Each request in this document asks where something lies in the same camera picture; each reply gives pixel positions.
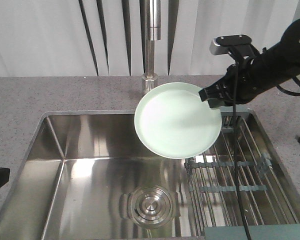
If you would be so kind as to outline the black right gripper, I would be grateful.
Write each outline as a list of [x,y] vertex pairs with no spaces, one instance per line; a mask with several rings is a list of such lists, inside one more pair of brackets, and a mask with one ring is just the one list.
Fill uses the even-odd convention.
[[234,60],[234,64],[227,68],[225,75],[216,83],[198,92],[201,101],[207,101],[210,109],[243,105],[261,93],[261,54],[255,47],[251,48],[253,53],[243,56],[237,49],[230,47],[227,54]]

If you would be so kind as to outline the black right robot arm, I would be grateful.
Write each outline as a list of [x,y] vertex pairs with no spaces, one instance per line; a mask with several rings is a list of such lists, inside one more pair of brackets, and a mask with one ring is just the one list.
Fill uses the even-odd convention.
[[276,87],[290,96],[300,96],[300,19],[291,23],[280,41],[258,51],[244,34],[214,38],[210,52],[228,54],[235,63],[212,85],[199,91],[210,108],[244,105]]

